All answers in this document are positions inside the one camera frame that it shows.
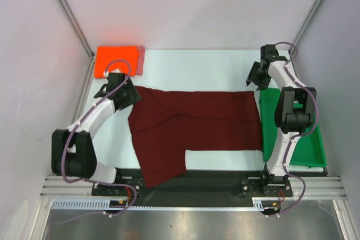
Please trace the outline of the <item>dark red t shirt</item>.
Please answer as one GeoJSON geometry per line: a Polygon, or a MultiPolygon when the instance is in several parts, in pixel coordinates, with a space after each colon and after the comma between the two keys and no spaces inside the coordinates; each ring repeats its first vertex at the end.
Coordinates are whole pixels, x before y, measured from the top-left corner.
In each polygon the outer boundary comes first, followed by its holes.
{"type": "Polygon", "coordinates": [[[186,172],[185,152],[263,148],[253,92],[181,92],[137,87],[128,118],[147,188],[186,172]]]}

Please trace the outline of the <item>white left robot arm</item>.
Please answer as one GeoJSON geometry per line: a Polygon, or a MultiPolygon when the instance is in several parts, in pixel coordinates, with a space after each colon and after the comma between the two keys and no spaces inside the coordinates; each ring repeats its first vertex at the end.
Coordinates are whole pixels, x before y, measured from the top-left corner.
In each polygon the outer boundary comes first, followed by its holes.
{"type": "Polygon", "coordinates": [[[94,95],[92,105],[66,129],[56,129],[51,137],[51,170],[72,183],[77,180],[104,183],[111,195],[123,191],[124,182],[115,167],[98,161],[93,138],[106,120],[141,100],[140,94],[125,73],[108,73],[107,82],[94,95]]]}

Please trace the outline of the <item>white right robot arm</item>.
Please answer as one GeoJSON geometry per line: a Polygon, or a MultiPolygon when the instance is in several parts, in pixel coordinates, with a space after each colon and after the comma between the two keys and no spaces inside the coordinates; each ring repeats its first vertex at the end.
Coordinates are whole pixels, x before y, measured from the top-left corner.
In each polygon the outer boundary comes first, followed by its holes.
{"type": "Polygon", "coordinates": [[[314,132],[318,124],[317,92],[300,81],[286,57],[270,55],[254,62],[246,83],[265,90],[271,80],[281,93],[274,112],[277,138],[266,164],[271,176],[259,182],[260,191],[266,196],[279,190],[280,183],[274,176],[282,177],[289,173],[290,160],[298,141],[314,132]]]}

